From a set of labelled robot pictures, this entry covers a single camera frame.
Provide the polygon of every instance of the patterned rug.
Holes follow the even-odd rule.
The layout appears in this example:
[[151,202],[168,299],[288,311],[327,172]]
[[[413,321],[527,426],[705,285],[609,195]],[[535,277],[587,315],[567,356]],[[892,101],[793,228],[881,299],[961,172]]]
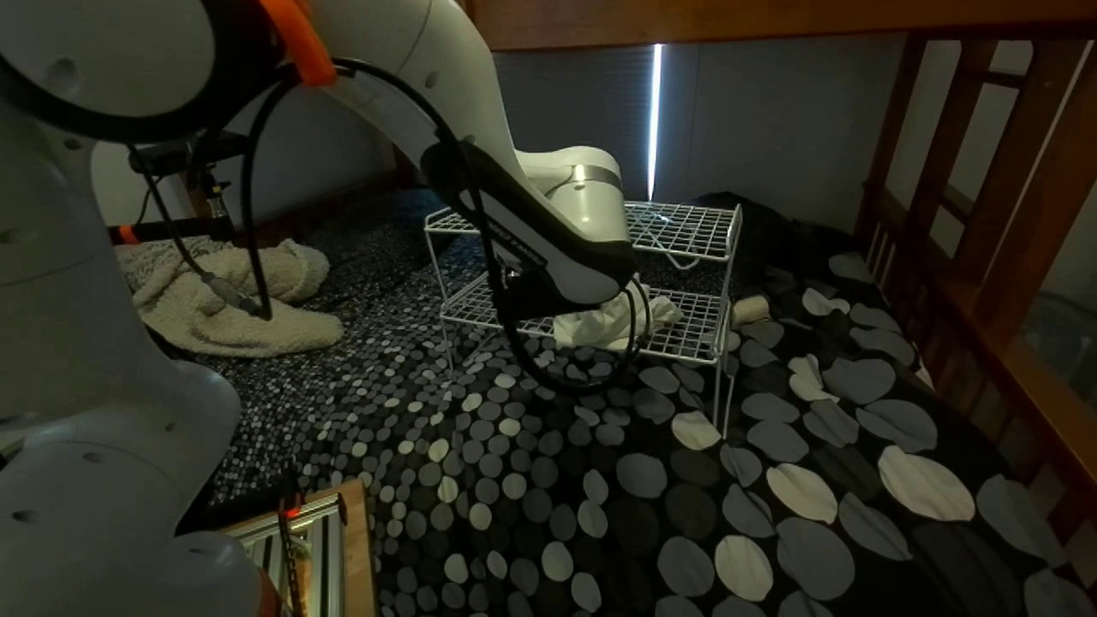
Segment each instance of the patterned rug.
[[728,434],[709,371],[641,360],[564,396],[501,336],[452,336],[414,226],[315,236],[335,263],[315,304],[347,339],[207,360],[246,404],[207,508],[365,476],[381,615],[403,617],[1095,615],[1024,485],[917,378],[849,241],[768,232],[783,250],[733,289],[773,321],[733,336]]

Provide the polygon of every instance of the metal shelf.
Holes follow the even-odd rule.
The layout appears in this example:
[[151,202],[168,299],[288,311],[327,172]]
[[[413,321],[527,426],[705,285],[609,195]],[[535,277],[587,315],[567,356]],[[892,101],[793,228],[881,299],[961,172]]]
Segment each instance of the metal shelf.
[[[683,364],[716,364],[716,336],[721,336],[721,299],[716,293],[693,293],[677,289],[651,289],[651,299],[664,293],[679,304],[683,319],[663,324],[656,336],[646,339],[646,356],[664,356]],[[480,324],[501,328],[488,273],[463,285],[456,293],[443,301],[443,319],[456,324]],[[525,336],[551,339],[551,319],[527,319],[521,324]]]
[[[705,210],[683,202],[623,202],[635,250],[669,253],[687,259],[732,259],[736,250],[742,210]],[[452,210],[425,217],[425,232],[475,236],[480,232]]]
[[[742,210],[709,210],[687,202],[623,202],[631,248],[641,253],[663,253],[671,266],[693,269],[695,263],[721,263],[725,281],[716,293],[651,289],[679,304],[683,319],[663,324],[660,336],[641,343],[646,356],[683,360],[713,367],[713,426],[728,434],[733,421],[733,378],[725,378],[725,346],[732,328],[732,263],[742,243]],[[501,328],[488,273],[475,277],[461,292],[448,292],[440,266],[435,236],[475,236],[480,232],[461,212],[440,210],[425,217],[425,243],[443,289],[443,321]],[[551,319],[532,319],[521,324],[525,336],[551,339]]]

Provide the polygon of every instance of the robotic arm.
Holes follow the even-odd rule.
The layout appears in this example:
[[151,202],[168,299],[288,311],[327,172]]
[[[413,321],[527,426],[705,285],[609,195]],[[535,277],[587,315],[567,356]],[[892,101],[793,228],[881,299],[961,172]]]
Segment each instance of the robotic arm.
[[[315,0],[313,20],[335,57],[407,83],[446,119],[448,143],[381,77],[327,84],[488,219],[515,257],[504,301],[549,315],[623,289],[613,159],[518,153],[489,50],[452,0]],[[257,0],[0,3],[0,450],[19,444],[0,464],[0,615],[257,615],[261,578],[232,544],[171,539],[240,402],[149,343],[91,200],[87,136],[215,128],[278,60]]]

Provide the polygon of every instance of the wooden frame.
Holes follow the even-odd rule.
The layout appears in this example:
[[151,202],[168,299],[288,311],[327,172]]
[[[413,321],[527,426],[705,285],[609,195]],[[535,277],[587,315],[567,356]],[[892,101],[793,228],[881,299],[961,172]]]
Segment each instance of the wooden frame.
[[[1023,324],[1097,180],[1092,152],[1097,143],[1097,53],[1085,50],[1086,41],[1037,41],[1028,76],[1016,77],[1017,101],[991,175],[972,200],[958,257],[946,257],[929,228],[946,202],[943,177],[958,164],[973,96],[981,83],[993,83],[988,73],[972,73],[985,65],[988,41],[965,44],[910,210],[886,189],[917,83],[917,60],[905,57],[856,221],[867,263],[881,277],[899,321],[917,336],[938,394],[999,444],[1031,489],[1062,485],[1041,504],[1066,544],[1095,539],[1097,421],[1037,356]],[[1079,570],[1079,578],[1097,599],[1097,570]]]
[[1095,0],[463,0],[489,48],[1097,25]]
[[[375,617],[377,593],[375,593],[375,548],[371,548],[371,501],[361,480],[347,480],[341,485],[308,492],[308,501],[341,498],[342,512],[342,615],[347,617]],[[253,522],[237,522],[224,529],[228,536],[253,530]],[[265,584],[257,617],[280,617],[286,602],[272,578]]]

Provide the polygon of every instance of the wooden post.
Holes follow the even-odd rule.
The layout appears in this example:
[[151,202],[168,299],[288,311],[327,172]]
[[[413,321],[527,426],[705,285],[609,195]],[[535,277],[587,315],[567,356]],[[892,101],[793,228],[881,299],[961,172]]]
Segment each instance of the wooden post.
[[961,65],[949,84],[946,111],[938,112],[929,159],[917,189],[917,202],[905,221],[905,243],[918,248],[929,241],[932,217],[938,210],[943,189],[958,168],[958,153],[985,88],[985,73],[991,67],[999,41],[965,41]]
[[1037,168],[1037,177],[1016,212],[1016,221],[999,250],[999,259],[976,299],[976,319],[1016,336],[1024,324],[1028,304],[1041,289],[1085,200],[1097,177],[1097,53],[1086,57],[1058,128]]
[[375,548],[371,548],[371,501],[361,480],[341,485],[342,498],[342,570],[347,570],[347,615],[375,617]]
[[867,248],[870,243],[870,221],[876,221],[876,202],[886,200],[886,185],[887,185],[887,168],[899,147],[899,132],[905,122],[905,112],[911,107],[911,93],[918,83],[918,67],[924,67],[924,53],[927,53],[927,38],[910,38],[899,57],[899,76],[892,84],[892,101],[887,101],[887,117],[881,122],[881,136],[878,136],[878,153],[870,161],[867,180],[865,180],[865,202],[860,202],[860,217],[856,217],[856,241]]
[[938,122],[932,131],[932,143],[927,153],[927,168],[917,189],[917,202],[905,217],[903,241],[899,241],[899,269],[895,269],[895,304],[910,304],[918,285],[917,263],[924,259],[929,248],[929,228],[943,200],[943,189],[949,185],[967,122],[973,117],[973,107],[981,99],[988,65],[993,57],[999,41],[965,41],[961,65],[946,96],[946,107],[938,112]]
[[1040,41],[1031,48],[1031,65],[1017,93],[1016,112],[1007,117],[1007,128],[988,172],[988,185],[981,189],[965,241],[958,248],[952,263],[961,281],[981,285],[991,269],[993,250],[1028,180],[1040,147],[1055,119],[1062,93],[1070,88],[1085,48],[1086,41],[1073,38]]

